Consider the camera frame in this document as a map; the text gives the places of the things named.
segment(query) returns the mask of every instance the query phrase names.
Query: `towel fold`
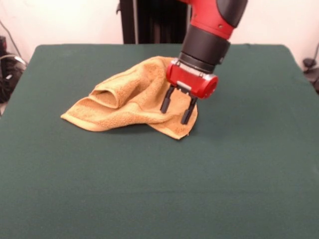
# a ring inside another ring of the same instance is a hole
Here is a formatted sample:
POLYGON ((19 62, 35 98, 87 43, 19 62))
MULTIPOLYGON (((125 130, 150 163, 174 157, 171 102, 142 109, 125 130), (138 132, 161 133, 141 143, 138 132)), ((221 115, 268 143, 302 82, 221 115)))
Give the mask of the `towel fold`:
POLYGON ((148 124, 174 139, 188 135, 197 106, 187 125, 180 123, 190 97, 175 90, 166 114, 160 107, 169 83, 166 68, 172 58, 152 57, 99 83, 61 118, 89 131, 106 131, 131 124, 148 124))

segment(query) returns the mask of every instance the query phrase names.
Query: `crumpled towel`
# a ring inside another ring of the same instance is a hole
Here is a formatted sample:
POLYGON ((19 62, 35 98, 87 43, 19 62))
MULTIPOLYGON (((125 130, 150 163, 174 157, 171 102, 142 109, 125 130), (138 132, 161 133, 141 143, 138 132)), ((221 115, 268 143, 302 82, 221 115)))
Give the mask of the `crumpled towel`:
POLYGON ((189 135, 197 106, 187 125, 180 123, 190 97, 174 90, 166 114, 160 107, 169 82, 166 68, 172 58, 152 57, 99 83, 61 118, 89 131, 106 131, 131 124, 148 124, 174 139, 189 135))

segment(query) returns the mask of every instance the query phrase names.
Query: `green tablecloth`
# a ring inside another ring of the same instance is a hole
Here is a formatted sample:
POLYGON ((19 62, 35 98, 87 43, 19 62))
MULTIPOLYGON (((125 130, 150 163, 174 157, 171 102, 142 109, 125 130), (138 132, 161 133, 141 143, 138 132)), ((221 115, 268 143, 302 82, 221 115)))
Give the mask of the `green tablecloth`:
POLYGON ((319 103, 283 46, 233 45, 189 137, 60 119, 180 45, 40 46, 0 119, 0 239, 318 239, 319 103))

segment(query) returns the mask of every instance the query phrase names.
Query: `table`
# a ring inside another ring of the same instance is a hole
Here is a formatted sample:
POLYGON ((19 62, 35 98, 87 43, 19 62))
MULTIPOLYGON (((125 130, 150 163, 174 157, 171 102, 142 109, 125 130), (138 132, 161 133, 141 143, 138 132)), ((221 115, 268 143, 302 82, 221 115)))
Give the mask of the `table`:
POLYGON ((60 119, 181 46, 37 47, 0 120, 0 238, 317 239, 319 103, 282 45, 232 45, 190 136, 60 119))

